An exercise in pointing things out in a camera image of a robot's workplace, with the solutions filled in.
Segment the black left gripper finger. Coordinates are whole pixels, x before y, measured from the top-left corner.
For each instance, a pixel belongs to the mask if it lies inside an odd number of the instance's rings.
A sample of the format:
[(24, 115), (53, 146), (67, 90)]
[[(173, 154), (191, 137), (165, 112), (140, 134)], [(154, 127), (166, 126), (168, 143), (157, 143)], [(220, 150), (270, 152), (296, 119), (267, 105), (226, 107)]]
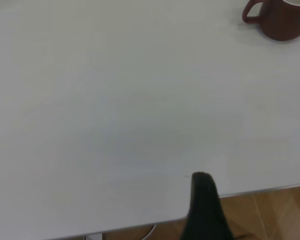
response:
[(233, 240), (212, 176), (195, 172), (191, 178), (191, 198), (181, 240)]

